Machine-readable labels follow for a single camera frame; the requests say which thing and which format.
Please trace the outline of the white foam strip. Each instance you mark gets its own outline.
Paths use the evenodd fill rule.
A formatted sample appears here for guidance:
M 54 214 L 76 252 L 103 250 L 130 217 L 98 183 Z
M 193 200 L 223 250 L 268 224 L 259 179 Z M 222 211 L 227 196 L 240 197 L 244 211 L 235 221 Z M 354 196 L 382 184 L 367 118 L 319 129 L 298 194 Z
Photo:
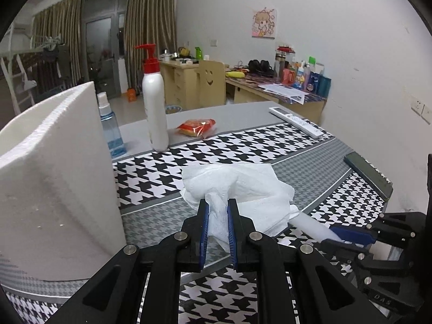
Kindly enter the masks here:
M 291 218 L 289 224 L 300 229 L 319 243 L 327 239 L 342 242 L 342 239 L 331 231 L 329 227 L 303 212 L 299 212 L 298 215 Z

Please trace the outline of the white tissue paper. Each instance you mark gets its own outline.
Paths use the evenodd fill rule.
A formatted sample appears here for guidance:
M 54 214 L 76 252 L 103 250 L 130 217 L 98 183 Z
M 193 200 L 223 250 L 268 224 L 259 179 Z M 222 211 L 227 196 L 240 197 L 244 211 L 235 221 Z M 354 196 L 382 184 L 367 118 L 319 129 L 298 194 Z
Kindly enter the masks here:
M 270 164 L 235 163 L 182 168 L 181 195 L 194 209 L 201 200 L 210 207 L 208 235 L 229 251 L 228 201 L 237 202 L 239 214 L 253 220 L 255 229 L 276 236 L 298 215 L 294 188 L 280 181 Z

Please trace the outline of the houndstooth table mat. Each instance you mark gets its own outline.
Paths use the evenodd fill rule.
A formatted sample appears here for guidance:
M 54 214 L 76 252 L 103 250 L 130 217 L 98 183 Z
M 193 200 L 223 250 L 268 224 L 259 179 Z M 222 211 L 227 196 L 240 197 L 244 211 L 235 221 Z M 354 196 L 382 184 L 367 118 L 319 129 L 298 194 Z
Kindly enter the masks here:
M 343 158 L 350 148 L 325 133 L 313 140 L 287 124 L 216 135 L 118 162 L 86 164 L 67 177 L 91 191 L 108 179 L 115 214 L 139 247 L 157 244 L 196 213 L 201 199 L 233 198 L 239 212 L 262 232 L 277 226 L 288 246 L 311 237 L 286 226 L 298 211 L 332 225 L 363 226 L 383 212 L 385 201 Z

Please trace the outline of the dark phone on table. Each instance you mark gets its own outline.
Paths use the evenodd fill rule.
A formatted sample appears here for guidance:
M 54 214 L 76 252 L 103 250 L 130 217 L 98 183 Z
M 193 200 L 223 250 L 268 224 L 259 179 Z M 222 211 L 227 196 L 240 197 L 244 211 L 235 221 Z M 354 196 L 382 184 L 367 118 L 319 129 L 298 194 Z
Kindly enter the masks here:
M 367 160 L 353 151 L 344 157 L 344 162 L 386 202 L 393 194 L 393 183 L 375 169 Z

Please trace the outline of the white styrofoam box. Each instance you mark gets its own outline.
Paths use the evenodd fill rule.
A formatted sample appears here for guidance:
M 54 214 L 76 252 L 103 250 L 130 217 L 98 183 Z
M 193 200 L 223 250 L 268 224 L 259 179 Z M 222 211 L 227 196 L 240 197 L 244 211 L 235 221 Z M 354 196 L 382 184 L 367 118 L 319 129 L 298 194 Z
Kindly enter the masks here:
M 92 277 L 126 243 L 93 83 L 1 130 L 1 254 L 45 281 Z

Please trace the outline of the white remote control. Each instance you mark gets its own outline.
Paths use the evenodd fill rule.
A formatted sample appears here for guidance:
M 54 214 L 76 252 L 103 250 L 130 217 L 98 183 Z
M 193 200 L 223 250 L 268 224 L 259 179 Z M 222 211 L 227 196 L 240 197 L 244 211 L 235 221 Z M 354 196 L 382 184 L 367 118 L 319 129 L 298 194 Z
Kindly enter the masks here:
M 281 107 L 270 107 L 269 112 L 284 122 L 296 127 L 298 130 L 304 132 L 313 139 L 318 139 L 324 135 L 322 130 L 317 129 L 306 120 L 301 119 L 300 117 L 288 112 L 287 110 L 284 110 Z

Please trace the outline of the blue spray bottle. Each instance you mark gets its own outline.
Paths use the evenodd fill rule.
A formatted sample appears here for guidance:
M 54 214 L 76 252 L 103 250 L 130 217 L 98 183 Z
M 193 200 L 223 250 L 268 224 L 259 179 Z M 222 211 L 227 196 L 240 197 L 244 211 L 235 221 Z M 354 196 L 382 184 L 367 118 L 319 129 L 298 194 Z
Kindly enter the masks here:
M 110 155 L 113 159 L 126 154 L 127 150 L 122 139 L 116 115 L 110 107 L 106 92 L 97 94 L 100 119 L 103 133 L 108 144 Z

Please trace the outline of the printed paper sheets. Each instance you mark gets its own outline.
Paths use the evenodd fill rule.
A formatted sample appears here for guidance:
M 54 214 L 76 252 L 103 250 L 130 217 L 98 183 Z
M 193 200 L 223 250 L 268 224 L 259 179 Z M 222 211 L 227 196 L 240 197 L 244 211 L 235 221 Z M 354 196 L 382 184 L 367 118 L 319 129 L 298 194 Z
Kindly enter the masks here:
M 282 86 L 276 83 L 258 85 L 264 92 L 280 97 L 288 98 L 299 104 L 305 103 L 306 93 L 296 88 Z

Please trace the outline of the red snack packet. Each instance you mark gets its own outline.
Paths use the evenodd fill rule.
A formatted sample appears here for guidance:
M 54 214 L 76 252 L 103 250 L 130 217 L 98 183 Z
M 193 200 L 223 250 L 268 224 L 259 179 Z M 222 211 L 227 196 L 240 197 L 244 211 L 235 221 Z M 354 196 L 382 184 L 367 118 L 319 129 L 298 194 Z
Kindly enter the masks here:
M 190 119 L 177 127 L 177 132 L 187 137 L 208 137 L 215 131 L 214 119 Z

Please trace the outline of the black headphones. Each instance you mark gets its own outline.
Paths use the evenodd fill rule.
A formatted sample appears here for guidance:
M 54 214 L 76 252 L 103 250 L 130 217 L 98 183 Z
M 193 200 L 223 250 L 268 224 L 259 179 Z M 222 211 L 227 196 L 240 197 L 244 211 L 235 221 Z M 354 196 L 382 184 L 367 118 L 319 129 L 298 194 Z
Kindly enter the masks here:
M 274 77 L 275 71 L 266 60 L 259 61 L 258 59 L 250 60 L 248 62 L 249 73 L 260 75 L 263 77 Z

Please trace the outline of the white pump bottle red cap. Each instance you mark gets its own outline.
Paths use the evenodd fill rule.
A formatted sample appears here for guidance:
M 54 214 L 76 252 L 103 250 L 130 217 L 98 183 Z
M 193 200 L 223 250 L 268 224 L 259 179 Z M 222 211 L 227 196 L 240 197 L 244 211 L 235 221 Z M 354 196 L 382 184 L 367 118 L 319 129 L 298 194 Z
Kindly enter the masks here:
M 166 119 L 164 80 L 160 72 L 160 62 L 155 55 L 156 44 L 142 44 L 136 49 L 146 51 L 143 63 L 144 77 L 142 93 L 148 122 L 151 147 L 158 152 L 166 151 L 169 145 Z

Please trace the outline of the orange container on floor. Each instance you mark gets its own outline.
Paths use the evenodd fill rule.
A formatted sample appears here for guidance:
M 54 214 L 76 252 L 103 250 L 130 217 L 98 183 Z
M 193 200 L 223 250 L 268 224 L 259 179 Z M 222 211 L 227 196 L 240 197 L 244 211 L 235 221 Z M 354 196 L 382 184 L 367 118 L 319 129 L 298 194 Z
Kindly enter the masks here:
M 127 100 L 128 102 L 135 102 L 137 100 L 136 90 L 134 90 L 134 88 L 129 88 L 127 90 Z

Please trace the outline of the wooden smiley chair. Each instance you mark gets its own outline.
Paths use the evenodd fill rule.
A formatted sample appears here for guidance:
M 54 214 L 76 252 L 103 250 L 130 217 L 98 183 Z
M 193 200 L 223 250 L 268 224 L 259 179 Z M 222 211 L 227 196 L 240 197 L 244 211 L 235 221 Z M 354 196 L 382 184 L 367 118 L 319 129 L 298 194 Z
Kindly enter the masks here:
M 226 101 L 225 65 L 202 60 L 198 64 L 198 94 L 201 107 L 224 105 Z

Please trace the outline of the wooden desk row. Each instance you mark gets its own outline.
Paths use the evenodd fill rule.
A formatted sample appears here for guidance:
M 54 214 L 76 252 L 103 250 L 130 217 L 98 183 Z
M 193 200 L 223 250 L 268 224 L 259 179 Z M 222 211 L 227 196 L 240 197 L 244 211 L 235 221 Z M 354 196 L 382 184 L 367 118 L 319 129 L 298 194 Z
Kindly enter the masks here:
M 241 79 L 225 77 L 218 69 L 213 69 L 206 74 L 200 72 L 198 64 L 182 65 L 175 61 L 161 62 L 160 72 L 165 82 L 166 104 L 178 105 L 183 110 L 226 104 L 227 98 L 231 97 L 235 104 L 273 101 L 315 124 L 320 124 L 322 121 L 326 100 L 307 93 L 304 103 L 299 104 L 286 97 L 269 94 L 261 88 L 261 85 L 271 84 L 271 79 L 254 75 L 247 75 Z M 202 82 L 206 75 L 216 81 L 215 90 Z

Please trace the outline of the anime girl poster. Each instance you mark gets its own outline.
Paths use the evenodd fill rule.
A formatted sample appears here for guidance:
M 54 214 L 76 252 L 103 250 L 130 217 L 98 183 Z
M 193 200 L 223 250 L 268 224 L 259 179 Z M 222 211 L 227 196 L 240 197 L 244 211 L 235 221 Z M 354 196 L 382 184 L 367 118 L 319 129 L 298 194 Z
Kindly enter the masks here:
M 276 9 L 264 9 L 255 11 L 252 17 L 251 35 L 256 38 L 274 39 L 276 32 Z

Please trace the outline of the green bottle on desk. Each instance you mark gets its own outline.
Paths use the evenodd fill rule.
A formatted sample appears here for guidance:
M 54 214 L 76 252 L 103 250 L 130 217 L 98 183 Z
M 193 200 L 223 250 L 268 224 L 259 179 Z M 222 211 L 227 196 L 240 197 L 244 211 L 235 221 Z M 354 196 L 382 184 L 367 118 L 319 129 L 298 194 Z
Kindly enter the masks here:
M 195 58 L 197 60 L 203 60 L 204 59 L 202 49 L 198 46 L 195 47 Z

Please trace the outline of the metal bunk bed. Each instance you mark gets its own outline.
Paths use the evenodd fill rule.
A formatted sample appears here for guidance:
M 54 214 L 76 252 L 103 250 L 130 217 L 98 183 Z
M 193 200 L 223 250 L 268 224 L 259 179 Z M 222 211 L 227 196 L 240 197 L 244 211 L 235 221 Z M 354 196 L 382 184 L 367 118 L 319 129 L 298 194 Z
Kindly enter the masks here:
M 27 29 L 27 25 L 11 23 L 5 33 L 7 50 L 1 53 L 1 79 L 9 89 L 16 116 L 72 85 L 66 45 L 46 39 L 35 48 L 12 48 L 13 37 L 25 34 Z

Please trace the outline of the left brown curtain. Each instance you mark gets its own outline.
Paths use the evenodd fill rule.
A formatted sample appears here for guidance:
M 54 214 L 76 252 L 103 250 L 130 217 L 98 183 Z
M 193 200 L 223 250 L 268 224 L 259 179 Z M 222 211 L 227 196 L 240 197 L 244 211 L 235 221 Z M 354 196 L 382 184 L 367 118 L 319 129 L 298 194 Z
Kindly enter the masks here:
M 81 0 L 61 0 L 34 15 L 32 37 L 35 46 L 46 39 L 66 45 L 70 55 L 70 75 L 75 85 L 81 78 Z

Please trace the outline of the brown curtain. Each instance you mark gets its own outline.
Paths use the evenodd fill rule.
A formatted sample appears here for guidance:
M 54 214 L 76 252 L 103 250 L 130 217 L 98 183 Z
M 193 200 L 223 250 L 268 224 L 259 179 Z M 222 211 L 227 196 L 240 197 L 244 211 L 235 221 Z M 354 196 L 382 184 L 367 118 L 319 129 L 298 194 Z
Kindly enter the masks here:
M 81 0 L 61 0 L 34 15 L 32 37 L 35 46 L 46 39 L 66 45 L 70 55 L 70 75 L 75 85 L 81 78 Z
M 162 49 L 177 49 L 175 0 L 127 0 L 124 22 L 124 59 L 129 87 L 139 89 L 146 51 L 139 45 L 155 44 Z

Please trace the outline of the right brown curtain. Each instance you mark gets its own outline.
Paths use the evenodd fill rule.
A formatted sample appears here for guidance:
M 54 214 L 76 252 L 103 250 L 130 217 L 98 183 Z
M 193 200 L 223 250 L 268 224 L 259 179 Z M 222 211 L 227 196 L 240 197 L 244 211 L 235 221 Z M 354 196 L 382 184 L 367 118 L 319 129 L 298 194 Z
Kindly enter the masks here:
M 177 49 L 175 0 L 127 0 L 124 22 L 124 59 L 129 87 L 139 89 L 146 51 L 139 45 L 155 44 L 162 49 Z

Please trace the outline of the glass balcony door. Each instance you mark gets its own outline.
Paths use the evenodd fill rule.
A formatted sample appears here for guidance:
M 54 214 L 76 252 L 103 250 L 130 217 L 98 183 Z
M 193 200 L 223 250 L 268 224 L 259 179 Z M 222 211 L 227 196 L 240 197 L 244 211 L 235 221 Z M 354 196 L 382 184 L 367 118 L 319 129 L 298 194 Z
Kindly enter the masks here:
M 124 18 L 127 0 L 81 1 L 81 65 L 83 79 L 97 92 L 120 97 L 127 81 L 124 65 Z

